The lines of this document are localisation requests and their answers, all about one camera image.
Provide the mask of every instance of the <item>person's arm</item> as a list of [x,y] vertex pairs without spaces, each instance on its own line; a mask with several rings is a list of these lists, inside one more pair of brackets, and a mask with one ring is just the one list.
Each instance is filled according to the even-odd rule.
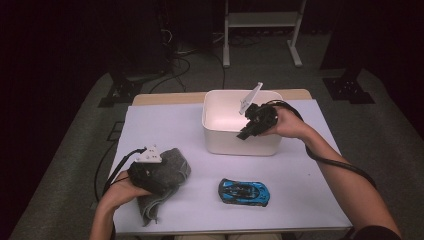
[[97,206],[90,240],[109,240],[112,234],[115,210],[138,196],[151,194],[132,185],[126,171],[121,172],[116,179]]
[[[298,138],[314,154],[348,163],[315,129],[301,121],[291,111],[280,107],[276,109],[278,123],[263,135],[279,134],[282,137]],[[401,236],[382,197],[368,180],[340,167],[320,162],[318,165],[337,202],[357,231],[366,226],[376,225],[386,227]]]

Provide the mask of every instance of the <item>person's hand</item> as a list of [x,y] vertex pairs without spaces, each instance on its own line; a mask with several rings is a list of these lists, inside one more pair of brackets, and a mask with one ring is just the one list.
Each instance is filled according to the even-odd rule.
[[274,108],[277,110],[277,124],[262,133],[261,136],[278,134],[282,137],[302,139],[307,134],[310,129],[309,125],[299,119],[292,111],[284,107]]
[[134,186],[128,178],[127,171],[121,172],[102,197],[99,205],[108,209],[117,209],[136,197],[149,195],[150,192]]

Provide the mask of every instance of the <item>gray carpet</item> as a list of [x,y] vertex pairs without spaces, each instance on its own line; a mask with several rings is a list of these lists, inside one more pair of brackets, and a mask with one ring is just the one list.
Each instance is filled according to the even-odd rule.
[[[329,35],[300,35],[297,48],[302,68],[294,67],[285,40],[264,37],[260,43],[230,50],[231,67],[225,70],[225,88],[304,88],[310,91],[327,120],[342,154],[375,179],[378,189],[397,220],[405,239],[424,239],[424,142],[393,103],[381,83],[363,70],[358,77],[375,104],[352,105],[333,101],[322,78],[342,71],[320,71]],[[221,48],[215,49],[221,57]],[[223,69],[216,56],[197,53],[184,57],[190,70],[180,77],[186,91],[220,89]],[[186,68],[174,61],[176,73]],[[148,93],[160,80],[144,85]],[[100,159],[112,142],[106,139],[116,121],[123,121],[129,104],[98,108],[112,85],[108,74],[93,87],[56,152],[11,239],[87,239],[95,202],[93,180]],[[176,80],[159,85],[154,92],[181,92]],[[99,172],[98,191],[109,173],[114,150],[105,157]],[[301,239],[338,239],[336,231],[303,233]],[[120,236],[118,239],[137,239]]]

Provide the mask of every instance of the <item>forearm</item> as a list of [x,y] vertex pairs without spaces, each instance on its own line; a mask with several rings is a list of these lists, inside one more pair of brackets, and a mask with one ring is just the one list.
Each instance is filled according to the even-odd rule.
[[[316,155],[348,163],[314,129],[307,128],[301,138]],[[384,226],[400,235],[378,191],[364,177],[336,166],[318,162],[324,178],[354,227]]]
[[98,206],[94,215],[90,240],[109,240],[113,229],[115,209]]

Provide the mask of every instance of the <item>white shelf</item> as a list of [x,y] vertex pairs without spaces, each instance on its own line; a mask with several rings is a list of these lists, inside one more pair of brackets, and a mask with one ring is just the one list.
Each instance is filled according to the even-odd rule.
[[297,12],[229,13],[228,27],[294,27]]

